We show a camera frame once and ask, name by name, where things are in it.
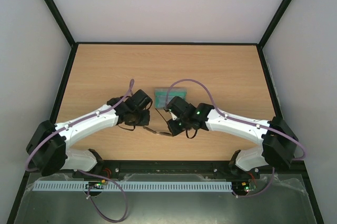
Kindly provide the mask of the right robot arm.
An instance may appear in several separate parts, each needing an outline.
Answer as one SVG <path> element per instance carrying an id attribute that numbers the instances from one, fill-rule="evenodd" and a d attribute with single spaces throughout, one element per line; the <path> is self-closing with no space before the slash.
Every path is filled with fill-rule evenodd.
<path id="1" fill-rule="evenodd" d="M 299 140 L 280 117 L 272 120 L 250 119 L 220 110 L 214 105 L 200 103 L 194 106 L 179 96 L 172 98 L 164 107 L 171 114 L 167 121 L 173 136 L 189 130 L 217 131 L 253 142 L 248 150 L 237 150 L 226 168 L 237 178 L 244 178 L 256 168 L 271 166 L 288 170 L 295 161 Z"/>

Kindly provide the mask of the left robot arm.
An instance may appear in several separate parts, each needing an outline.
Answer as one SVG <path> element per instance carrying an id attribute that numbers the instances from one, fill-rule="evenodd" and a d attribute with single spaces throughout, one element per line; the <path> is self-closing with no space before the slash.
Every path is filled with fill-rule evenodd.
<path id="1" fill-rule="evenodd" d="M 100 108 L 66 122 L 40 123 L 26 147 L 26 170 L 50 176 L 61 170 L 100 174 L 104 161 L 93 149 L 73 149 L 73 145 L 105 128 L 127 125 L 133 131 L 150 122 L 152 99 L 143 91 L 112 98 Z"/>

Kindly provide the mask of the grey glasses case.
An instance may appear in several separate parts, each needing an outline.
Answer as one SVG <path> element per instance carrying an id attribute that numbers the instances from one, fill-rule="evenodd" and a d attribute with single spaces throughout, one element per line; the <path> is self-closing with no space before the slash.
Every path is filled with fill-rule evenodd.
<path id="1" fill-rule="evenodd" d="M 172 98 L 175 96 L 181 97 L 183 100 L 186 100 L 187 96 L 187 89 L 184 87 L 173 87 L 169 93 L 168 97 L 166 97 L 168 87 L 156 87 L 154 89 L 154 96 L 155 96 L 155 108 L 158 110 L 162 110 L 165 108 L 166 103 L 170 102 Z"/>

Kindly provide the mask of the black round sunglasses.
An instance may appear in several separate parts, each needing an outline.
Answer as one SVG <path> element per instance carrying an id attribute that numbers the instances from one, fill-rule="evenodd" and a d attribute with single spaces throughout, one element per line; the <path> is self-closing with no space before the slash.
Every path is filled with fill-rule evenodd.
<path id="1" fill-rule="evenodd" d="M 155 135 L 173 137 L 173 134 L 169 130 L 167 119 L 161 113 L 161 111 L 156 108 L 150 108 L 149 111 L 149 125 L 143 126 L 142 128 Z"/>

